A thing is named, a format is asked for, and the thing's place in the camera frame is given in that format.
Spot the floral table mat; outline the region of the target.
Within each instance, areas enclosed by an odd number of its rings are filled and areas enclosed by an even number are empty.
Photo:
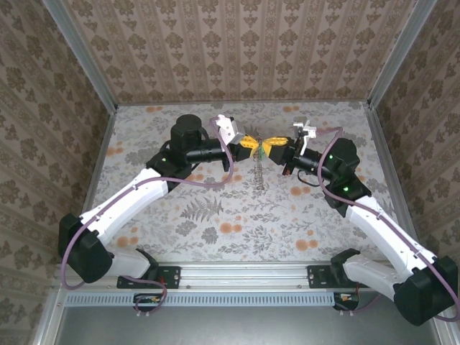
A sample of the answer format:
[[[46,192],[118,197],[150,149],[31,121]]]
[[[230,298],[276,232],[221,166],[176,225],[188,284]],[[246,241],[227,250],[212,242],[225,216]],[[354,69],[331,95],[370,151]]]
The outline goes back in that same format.
[[[304,116],[319,129],[344,130],[359,155],[357,177],[394,216],[366,108],[364,102],[120,107],[94,204],[140,172],[183,114],[204,124],[219,114],[231,116],[257,140],[293,136],[294,120]],[[360,228],[328,206],[315,177],[284,176],[266,155],[236,163],[230,178],[220,162],[199,165],[189,178],[194,184],[179,185],[127,222],[111,248],[140,248],[161,262],[327,261],[348,248],[384,259]]]

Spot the grey metal panel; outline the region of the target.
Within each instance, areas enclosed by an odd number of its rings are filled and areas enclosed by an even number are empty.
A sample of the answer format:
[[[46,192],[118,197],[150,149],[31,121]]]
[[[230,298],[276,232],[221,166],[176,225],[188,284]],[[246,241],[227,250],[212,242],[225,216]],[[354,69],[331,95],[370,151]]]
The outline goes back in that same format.
[[[69,308],[56,345],[440,345],[384,301],[355,316],[314,307]]]

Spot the aluminium back rail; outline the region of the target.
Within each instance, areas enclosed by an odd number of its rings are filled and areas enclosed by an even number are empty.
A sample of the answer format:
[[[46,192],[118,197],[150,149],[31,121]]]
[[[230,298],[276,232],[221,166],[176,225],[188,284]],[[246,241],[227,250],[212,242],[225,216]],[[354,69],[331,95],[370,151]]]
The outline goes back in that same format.
[[[305,103],[341,103],[341,102],[361,102],[368,104],[365,98],[335,98],[335,99],[283,99],[283,100],[230,100],[230,101],[163,101],[163,102],[144,102],[144,103],[119,103],[117,108],[124,106],[185,106],[198,104],[305,104]]]

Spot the aluminium side rail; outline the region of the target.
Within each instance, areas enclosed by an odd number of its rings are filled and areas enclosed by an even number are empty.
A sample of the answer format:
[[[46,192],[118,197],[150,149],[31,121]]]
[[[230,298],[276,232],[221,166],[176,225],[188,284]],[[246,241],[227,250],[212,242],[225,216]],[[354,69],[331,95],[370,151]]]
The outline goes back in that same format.
[[[392,206],[394,208],[394,214],[397,222],[403,230],[405,230],[414,240],[419,242],[418,235],[416,234],[408,205],[397,176],[397,171],[392,161],[390,150],[387,146],[385,135],[375,108],[367,105],[366,116],[392,200]]]
[[[109,117],[109,122],[103,136],[101,148],[96,160],[94,167],[93,176],[89,185],[88,193],[86,195],[85,203],[83,205],[82,216],[85,216],[86,212],[89,211],[89,219],[82,220],[86,223],[84,229],[75,231],[75,244],[73,244],[68,250],[69,253],[69,264],[75,269],[89,267],[92,264],[102,264],[104,267],[109,266],[114,255],[107,251],[105,246],[97,238],[98,232],[91,231],[89,221],[94,220],[93,226],[97,225],[97,219],[92,216],[93,202],[96,195],[96,190],[101,177],[101,171],[104,166],[104,160],[109,148],[111,136],[114,131],[114,124],[116,120],[116,113],[113,113]]]

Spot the aluminium corner post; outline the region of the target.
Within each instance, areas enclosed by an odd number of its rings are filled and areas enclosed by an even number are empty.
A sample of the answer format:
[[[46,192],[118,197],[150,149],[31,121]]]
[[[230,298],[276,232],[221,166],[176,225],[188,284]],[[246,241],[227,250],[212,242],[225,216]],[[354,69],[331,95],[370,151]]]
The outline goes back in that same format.
[[[84,42],[63,0],[43,0],[44,5],[73,51],[84,73],[98,94],[109,115],[116,113],[118,101],[113,95],[103,71],[98,67],[89,46]]]
[[[399,37],[395,41],[387,61],[385,62],[372,90],[367,98],[370,109],[376,109],[391,82],[395,78],[397,71],[400,69],[404,59],[408,56],[410,48],[426,20],[433,11],[437,0],[417,0],[410,16],[405,22]]]

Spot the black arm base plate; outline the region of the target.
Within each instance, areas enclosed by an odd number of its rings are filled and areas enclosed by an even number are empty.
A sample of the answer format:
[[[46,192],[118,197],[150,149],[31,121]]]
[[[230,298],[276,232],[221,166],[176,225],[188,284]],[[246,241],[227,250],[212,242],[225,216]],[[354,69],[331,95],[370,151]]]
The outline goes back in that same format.
[[[339,265],[325,264],[325,265],[309,265],[308,271],[308,284],[312,289],[355,289],[368,288],[360,282],[355,282],[348,278],[344,269]]]
[[[154,280],[163,284],[167,289],[178,289],[181,278],[181,267],[179,266],[157,266],[149,268],[139,280]],[[152,283],[134,282],[123,276],[118,277],[118,289],[160,289],[160,286]]]

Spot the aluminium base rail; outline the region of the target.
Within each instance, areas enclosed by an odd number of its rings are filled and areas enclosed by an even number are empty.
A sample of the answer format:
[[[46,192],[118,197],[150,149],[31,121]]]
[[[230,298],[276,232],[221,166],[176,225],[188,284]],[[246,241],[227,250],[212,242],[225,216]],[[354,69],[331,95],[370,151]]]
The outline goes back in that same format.
[[[217,262],[217,263],[155,263],[143,258],[136,262],[121,261],[118,257],[112,262],[107,273],[96,272],[89,275],[90,281],[83,279],[73,269],[67,267],[63,277],[57,269],[55,278],[61,284],[67,284],[71,290],[82,286],[87,288],[117,288],[118,277],[123,276],[134,282],[146,282],[139,277],[149,269],[157,266],[181,267],[178,289],[199,293],[230,293],[257,291],[291,291],[291,290],[335,290],[312,289],[308,284],[309,265],[330,265],[329,262]]]

